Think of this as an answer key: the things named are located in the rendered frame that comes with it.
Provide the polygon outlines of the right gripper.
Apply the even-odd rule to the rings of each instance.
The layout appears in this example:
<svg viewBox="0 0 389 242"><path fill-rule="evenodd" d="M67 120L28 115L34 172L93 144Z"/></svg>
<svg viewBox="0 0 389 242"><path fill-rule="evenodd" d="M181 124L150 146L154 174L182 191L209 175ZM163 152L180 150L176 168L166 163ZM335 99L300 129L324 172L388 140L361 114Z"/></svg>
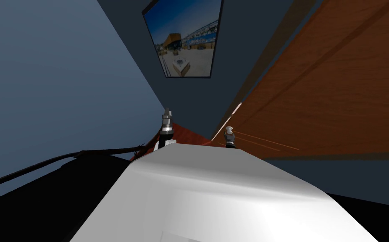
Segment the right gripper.
<svg viewBox="0 0 389 242"><path fill-rule="evenodd" d="M234 142L235 142L235 135L233 133L233 127L227 126L225 128L224 139L226 141L226 144L234 144Z"/></svg>

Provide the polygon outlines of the brown wooden door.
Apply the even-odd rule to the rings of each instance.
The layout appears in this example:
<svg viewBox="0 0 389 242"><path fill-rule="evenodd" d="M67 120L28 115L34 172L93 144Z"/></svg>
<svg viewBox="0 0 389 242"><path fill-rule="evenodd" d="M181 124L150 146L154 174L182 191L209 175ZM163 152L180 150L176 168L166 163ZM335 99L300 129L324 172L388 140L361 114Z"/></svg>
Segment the brown wooden door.
<svg viewBox="0 0 389 242"><path fill-rule="evenodd" d="M389 0L324 0L228 126L259 158L389 152Z"/></svg>

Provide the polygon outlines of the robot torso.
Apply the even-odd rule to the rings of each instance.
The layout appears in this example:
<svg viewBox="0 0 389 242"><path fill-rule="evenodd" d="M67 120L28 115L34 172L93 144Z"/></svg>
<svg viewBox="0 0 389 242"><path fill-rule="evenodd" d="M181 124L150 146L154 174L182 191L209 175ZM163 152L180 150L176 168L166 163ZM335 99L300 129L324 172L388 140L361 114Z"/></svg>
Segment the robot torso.
<svg viewBox="0 0 389 242"><path fill-rule="evenodd" d="M125 169L70 242L378 242L325 192L245 151L170 144Z"/></svg>

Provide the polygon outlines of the framed street scene picture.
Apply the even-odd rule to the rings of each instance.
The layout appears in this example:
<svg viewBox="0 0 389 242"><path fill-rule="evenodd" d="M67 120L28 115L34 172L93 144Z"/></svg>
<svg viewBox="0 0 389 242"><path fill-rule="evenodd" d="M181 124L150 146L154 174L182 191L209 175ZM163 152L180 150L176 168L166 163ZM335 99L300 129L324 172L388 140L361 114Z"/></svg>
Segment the framed street scene picture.
<svg viewBox="0 0 389 242"><path fill-rule="evenodd" d="M151 0L142 16L166 78L210 78L223 0Z"/></svg>

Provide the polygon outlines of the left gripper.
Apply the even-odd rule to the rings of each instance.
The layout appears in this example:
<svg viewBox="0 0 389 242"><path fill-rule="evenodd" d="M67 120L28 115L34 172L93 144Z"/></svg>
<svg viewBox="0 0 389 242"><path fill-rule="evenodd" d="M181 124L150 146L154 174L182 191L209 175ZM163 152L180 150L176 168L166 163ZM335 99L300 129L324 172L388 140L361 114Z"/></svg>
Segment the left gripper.
<svg viewBox="0 0 389 242"><path fill-rule="evenodd" d="M169 108L165 108L162 115L161 134L173 134L173 118Z"/></svg>

